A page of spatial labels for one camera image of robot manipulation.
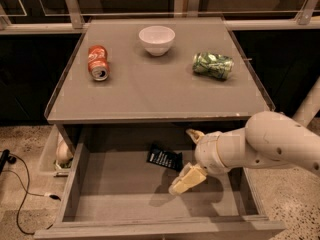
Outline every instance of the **white robotic arm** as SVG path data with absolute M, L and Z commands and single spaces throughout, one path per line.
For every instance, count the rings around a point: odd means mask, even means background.
M 253 115 L 244 128 L 203 134 L 189 129 L 197 144 L 197 166 L 187 165 L 169 188 L 177 195 L 201 183 L 203 175 L 232 168 L 287 168 L 297 165 L 320 177 L 320 137 L 276 112 Z

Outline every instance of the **soda can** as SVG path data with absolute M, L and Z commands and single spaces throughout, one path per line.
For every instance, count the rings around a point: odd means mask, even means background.
M 96 81 L 103 81 L 108 78 L 110 68 L 107 62 L 108 52 L 101 45 L 94 45 L 89 48 L 88 71 Z
M 210 52 L 197 53 L 193 58 L 194 72 L 226 80 L 233 67 L 230 57 Z

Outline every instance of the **drawer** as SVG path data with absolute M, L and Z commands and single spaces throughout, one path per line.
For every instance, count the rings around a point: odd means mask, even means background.
M 194 163 L 181 124 L 93 125 L 82 130 L 56 222 L 35 239 L 269 239 L 269 221 L 250 184 L 233 169 L 180 196 L 168 193 L 178 172 L 147 163 L 152 143 Z

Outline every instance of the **speckled floor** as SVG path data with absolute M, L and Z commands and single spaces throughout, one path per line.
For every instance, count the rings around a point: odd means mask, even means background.
M 309 128 L 320 135 L 320 118 Z M 9 149 L 23 158 L 31 174 L 30 192 L 53 193 L 61 196 L 66 178 L 40 174 L 39 158 L 50 134 L 51 126 L 16 126 L 0 128 L 0 150 Z M 21 162 L 6 165 L 22 177 L 26 171 Z M 294 167 L 286 170 L 253 170 L 253 183 L 270 220 L 281 220 L 287 229 L 273 240 L 320 240 L 320 178 Z M 22 234 L 16 226 L 16 213 L 24 190 L 13 173 L 0 175 L 0 239 L 33 239 Z M 51 225 L 59 208 L 59 201 L 48 197 L 28 196 L 20 215 L 20 225 L 28 232 Z

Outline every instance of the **black wire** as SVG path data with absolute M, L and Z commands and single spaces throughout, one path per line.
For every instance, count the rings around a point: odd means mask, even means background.
M 17 227 L 19 228 L 19 230 L 20 230 L 23 234 L 25 234 L 25 235 L 34 235 L 35 232 L 26 232 L 25 230 L 23 230 L 23 229 L 21 228 L 21 226 L 20 226 L 20 224 L 19 224 L 20 211 L 21 211 L 22 206 L 24 205 L 24 202 L 26 201 L 26 198 L 27 198 L 27 195 L 28 195 L 28 194 L 29 194 L 29 195 L 35 195 L 35 196 L 42 196 L 42 197 L 44 197 L 45 195 L 33 194 L 33 193 L 30 193 L 30 192 L 29 192 L 29 187 L 30 187 L 30 173 L 29 173 L 29 169 L 28 169 L 27 164 L 26 164 L 25 161 L 24 161 L 22 158 L 20 158 L 19 156 L 15 155 L 15 154 L 12 154 L 12 153 L 10 153 L 10 155 L 13 156 L 13 157 L 15 157 L 15 158 L 17 158 L 18 160 L 20 160 L 20 161 L 24 164 L 24 166 L 25 166 L 25 168 L 26 168 L 26 172 L 27 172 L 27 187 L 25 187 L 25 186 L 23 185 L 23 183 L 22 183 L 22 181 L 21 181 L 21 178 L 19 177 L 18 174 L 16 174 L 15 172 L 13 172 L 13 171 L 11 171 L 11 170 L 7 170 L 8 172 L 14 173 L 14 174 L 19 178 L 20 183 L 22 184 L 22 187 L 23 187 L 23 189 L 25 190 L 25 195 L 24 195 L 24 197 L 23 197 L 23 200 L 22 200 L 22 202 L 21 202 L 21 204 L 20 204 L 20 207 L 19 207 L 19 209 L 18 209 L 18 212 L 17 212 L 16 224 L 17 224 Z M 61 201 L 60 197 L 58 197 L 57 195 L 49 195 L 49 197 L 52 198 L 52 199 L 60 200 L 60 201 Z

